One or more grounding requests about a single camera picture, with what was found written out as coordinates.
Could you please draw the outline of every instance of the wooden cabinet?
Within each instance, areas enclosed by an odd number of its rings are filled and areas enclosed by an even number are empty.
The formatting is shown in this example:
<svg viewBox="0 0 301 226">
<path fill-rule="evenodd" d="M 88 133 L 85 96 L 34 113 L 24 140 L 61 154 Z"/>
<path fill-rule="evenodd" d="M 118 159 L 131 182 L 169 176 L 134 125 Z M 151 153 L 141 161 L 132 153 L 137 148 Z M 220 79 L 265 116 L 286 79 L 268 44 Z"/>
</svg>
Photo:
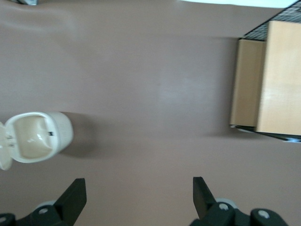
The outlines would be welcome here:
<svg viewBox="0 0 301 226">
<path fill-rule="evenodd" d="M 270 20 L 238 41 L 233 127 L 301 141 L 300 37 L 300 23 Z"/>
</svg>

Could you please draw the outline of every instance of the floor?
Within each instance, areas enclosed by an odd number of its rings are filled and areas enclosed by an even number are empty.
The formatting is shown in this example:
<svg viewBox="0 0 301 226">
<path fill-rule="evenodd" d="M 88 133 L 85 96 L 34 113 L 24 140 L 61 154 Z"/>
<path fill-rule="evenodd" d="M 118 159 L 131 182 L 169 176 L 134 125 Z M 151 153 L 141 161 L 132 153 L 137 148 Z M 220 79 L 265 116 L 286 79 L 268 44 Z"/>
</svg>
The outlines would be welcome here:
<svg viewBox="0 0 301 226">
<path fill-rule="evenodd" d="M 0 2 L 0 121 L 69 116 L 74 141 L 0 171 L 17 218 L 85 178 L 75 225 L 187 226 L 192 178 L 249 214 L 301 216 L 299 144 L 230 129 L 237 38 L 279 9 L 178 0 Z"/>
</svg>

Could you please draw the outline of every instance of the white toilet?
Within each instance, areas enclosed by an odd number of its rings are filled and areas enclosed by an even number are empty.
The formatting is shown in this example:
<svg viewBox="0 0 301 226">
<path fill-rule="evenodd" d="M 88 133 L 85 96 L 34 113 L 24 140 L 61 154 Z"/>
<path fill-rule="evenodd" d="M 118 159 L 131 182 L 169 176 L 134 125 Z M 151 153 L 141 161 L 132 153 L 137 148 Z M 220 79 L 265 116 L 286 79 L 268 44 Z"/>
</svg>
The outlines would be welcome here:
<svg viewBox="0 0 301 226">
<path fill-rule="evenodd" d="M 73 139 L 69 118 L 61 112 L 29 112 L 0 122 L 0 168 L 8 170 L 12 160 L 24 163 L 51 158 Z"/>
</svg>

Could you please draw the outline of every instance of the toilet lid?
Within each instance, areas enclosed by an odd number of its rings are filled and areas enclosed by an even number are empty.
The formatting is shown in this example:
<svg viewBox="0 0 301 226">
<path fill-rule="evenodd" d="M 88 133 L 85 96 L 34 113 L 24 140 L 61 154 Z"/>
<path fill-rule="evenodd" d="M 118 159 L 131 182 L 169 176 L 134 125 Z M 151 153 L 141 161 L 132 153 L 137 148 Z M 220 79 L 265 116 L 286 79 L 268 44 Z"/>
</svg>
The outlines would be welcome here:
<svg viewBox="0 0 301 226">
<path fill-rule="evenodd" d="M 8 170 L 13 159 L 10 157 L 6 129 L 0 122 L 0 168 Z"/>
</svg>

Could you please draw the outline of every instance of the toilet bowl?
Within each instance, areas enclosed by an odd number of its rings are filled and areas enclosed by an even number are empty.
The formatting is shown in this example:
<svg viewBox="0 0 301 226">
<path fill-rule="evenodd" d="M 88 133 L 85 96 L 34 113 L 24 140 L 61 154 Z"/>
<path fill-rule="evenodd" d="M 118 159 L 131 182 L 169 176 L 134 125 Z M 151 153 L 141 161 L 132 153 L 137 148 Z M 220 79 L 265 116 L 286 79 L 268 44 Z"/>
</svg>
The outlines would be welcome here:
<svg viewBox="0 0 301 226">
<path fill-rule="evenodd" d="M 0 168 L 8 170 L 12 160 L 24 163 L 51 158 L 73 139 L 69 118 L 61 112 L 29 112 L 0 122 Z"/>
</svg>

